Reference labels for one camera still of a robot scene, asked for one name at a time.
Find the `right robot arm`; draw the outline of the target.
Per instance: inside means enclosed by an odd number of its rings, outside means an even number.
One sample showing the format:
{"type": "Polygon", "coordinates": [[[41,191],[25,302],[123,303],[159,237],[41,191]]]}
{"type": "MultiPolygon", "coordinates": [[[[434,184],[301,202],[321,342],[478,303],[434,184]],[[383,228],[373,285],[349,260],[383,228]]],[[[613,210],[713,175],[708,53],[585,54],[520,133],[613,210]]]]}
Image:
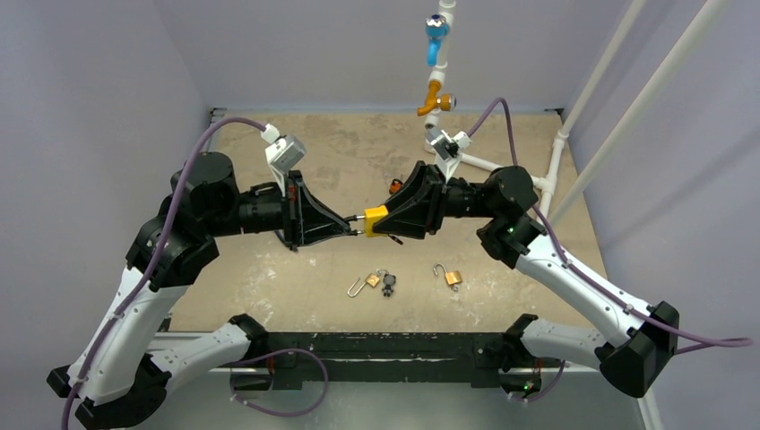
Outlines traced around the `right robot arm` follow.
{"type": "Polygon", "coordinates": [[[625,395],[643,397],[676,353],[678,311],[626,293],[575,259],[530,215],[537,200],[520,166],[472,183],[419,162],[396,193],[365,211],[364,228],[368,236],[422,239],[446,218],[483,218],[477,236],[489,257],[549,288],[590,323],[582,329],[521,315],[503,336],[504,369],[554,358],[595,369],[625,395]]]}

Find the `yellow black padlock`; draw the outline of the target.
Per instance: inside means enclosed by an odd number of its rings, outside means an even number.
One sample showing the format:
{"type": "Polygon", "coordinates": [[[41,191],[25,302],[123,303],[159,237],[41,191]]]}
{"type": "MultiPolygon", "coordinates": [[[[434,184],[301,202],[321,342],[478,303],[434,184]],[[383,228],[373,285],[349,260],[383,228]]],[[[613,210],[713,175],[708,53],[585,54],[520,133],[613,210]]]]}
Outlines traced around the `yellow black padlock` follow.
{"type": "Polygon", "coordinates": [[[352,223],[360,223],[361,227],[358,229],[354,229],[352,231],[352,234],[354,236],[362,236],[362,237],[386,237],[394,241],[397,245],[403,245],[403,241],[398,238],[397,236],[387,234],[387,233],[377,233],[375,232],[375,226],[376,224],[384,219],[388,215],[388,210],[384,205],[368,208],[365,209],[362,213],[351,215],[349,217],[346,217],[344,220],[348,224],[352,223]]]}

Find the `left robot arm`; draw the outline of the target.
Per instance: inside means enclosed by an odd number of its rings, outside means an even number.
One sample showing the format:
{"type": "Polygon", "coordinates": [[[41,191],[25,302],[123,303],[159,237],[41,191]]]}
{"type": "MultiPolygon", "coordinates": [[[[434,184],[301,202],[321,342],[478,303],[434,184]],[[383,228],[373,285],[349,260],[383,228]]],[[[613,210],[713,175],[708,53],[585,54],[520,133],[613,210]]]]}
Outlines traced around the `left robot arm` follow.
{"type": "Polygon", "coordinates": [[[231,159],[204,152],[171,179],[172,192],[145,222],[127,256],[117,294],[96,335],[47,383],[65,415],[87,429],[141,424],[171,392],[217,366],[257,366],[269,332],[239,314],[218,330],[164,352],[149,351],[175,303],[219,254],[219,237],[279,231],[291,249],[351,234],[349,222],[308,190],[298,171],[286,184],[240,191],[231,159]]]}

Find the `orange black padlock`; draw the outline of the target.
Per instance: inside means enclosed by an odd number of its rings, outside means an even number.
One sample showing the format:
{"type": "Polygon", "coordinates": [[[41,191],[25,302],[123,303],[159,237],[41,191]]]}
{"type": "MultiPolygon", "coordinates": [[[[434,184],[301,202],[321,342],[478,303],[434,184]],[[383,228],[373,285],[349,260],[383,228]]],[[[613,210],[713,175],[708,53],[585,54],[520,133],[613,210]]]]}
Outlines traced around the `orange black padlock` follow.
{"type": "Polygon", "coordinates": [[[401,181],[401,179],[394,178],[389,184],[388,193],[390,195],[394,195],[398,193],[402,187],[403,187],[403,182],[401,181]]]}

